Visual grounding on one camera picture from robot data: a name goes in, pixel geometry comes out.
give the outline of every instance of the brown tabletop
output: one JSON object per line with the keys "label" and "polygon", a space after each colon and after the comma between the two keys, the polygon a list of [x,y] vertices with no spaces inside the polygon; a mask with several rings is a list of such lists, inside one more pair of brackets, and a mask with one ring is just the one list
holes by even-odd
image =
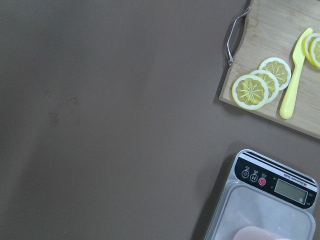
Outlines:
{"label": "brown tabletop", "polygon": [[0,239],[202,239],[246,148],[320,181],[319,139],[219,101],[248,4],[3,0]]}

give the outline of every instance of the lemon slice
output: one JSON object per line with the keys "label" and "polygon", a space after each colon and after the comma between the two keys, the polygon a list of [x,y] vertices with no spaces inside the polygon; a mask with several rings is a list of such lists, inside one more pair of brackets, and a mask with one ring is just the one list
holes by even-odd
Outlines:
{"label": "lemon slice", "polygon": [[311,42],[309,53],[314,65],[320,69],[320,37],[315,38]]}
{"label": "lemon slice", "polygon": [[267,70],[255,70],[251,72],[250,75],[256,75],[262,78],[268,86],[269,95],[266,101],[267,104],[277,97],[279,93],[279,82],[275,75]]}
{"label": "lemon slice", "polygon": [[256,75],[243,75],[232,85],[235,103],[247,110],[256,110],[268,101],[269,90],[266,82]]}
{"label": "lemon slice", "polygon": [[270,57],[264,60],[258,67],[259,70],[267,70],[275,75],[279,82],[279,91],[285,89],[291,79],[291,69],[281,58]]}
{"label": "lemon slice", "polygon": [[302,50],[305,55],[305,58],[311,63],[312,65],[315,65],[315,63],[312,61],[310,53],[309,53],[309,48],[310,48],[310,43],[315,39],[320,37],[320,33],[311,33],[309,36],[307,36],[303,42],[302,42]]}

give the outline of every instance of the digital scale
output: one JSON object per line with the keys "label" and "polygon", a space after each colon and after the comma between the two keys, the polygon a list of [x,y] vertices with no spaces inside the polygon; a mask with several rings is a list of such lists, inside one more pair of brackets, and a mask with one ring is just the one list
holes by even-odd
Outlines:
{"label": "digital scale", "polygon": [[318,184],[255,151],[232,164],[204,240],[312,240]]}

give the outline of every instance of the cutting board handle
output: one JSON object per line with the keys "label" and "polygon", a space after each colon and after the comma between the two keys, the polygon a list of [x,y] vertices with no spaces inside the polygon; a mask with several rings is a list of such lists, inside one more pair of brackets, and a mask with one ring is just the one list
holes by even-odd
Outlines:
{"label": "cutting board handle", "polygon": [[229,54],[229,60],[228,60],[228,67],[229,67],[229,68],[231,67],[232,63],[234,62],[234,58],[233,58],[233,56],[232,56],[232,54],[231,54],[230,46],[229,46],[232,33],[234,32],[235,25],[236,25],[237,21],[238,21],[239,19],[241,19],[242,17],[247,16],[248,13],[249,13],[249,11],[250,11],[250,9],[251,9],[251,7],[248,6],[248,7],[246,8],[246,10],[244,10],[244,12],[241,13],[241,15],[238,16],[238,17],[234,20],[234,22],[233,22],[233,26],[232,26],[232,29],[231,29],[231,32],[230,32],[228,41],[226,42],[226,48],[227,48],[227,51],[228,51],[228,54]]}

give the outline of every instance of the cutting board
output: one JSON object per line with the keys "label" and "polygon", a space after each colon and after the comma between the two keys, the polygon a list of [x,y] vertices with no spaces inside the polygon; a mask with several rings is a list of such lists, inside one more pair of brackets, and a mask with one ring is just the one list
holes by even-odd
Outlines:
{"label": "cutting board", "polygon": [[[267,58],[285,60],[294,70],[292,51],[307,28],[320,33],[320,1],[252,0],[244,31],[234,54],[219,99],[237,106],[231,95],[233,82],[256,70]],[[248,112],[320,139],[320,69],[304,61],[296,104],[290,119],[282,119],[279,109],[286,90],[258,110]]]}

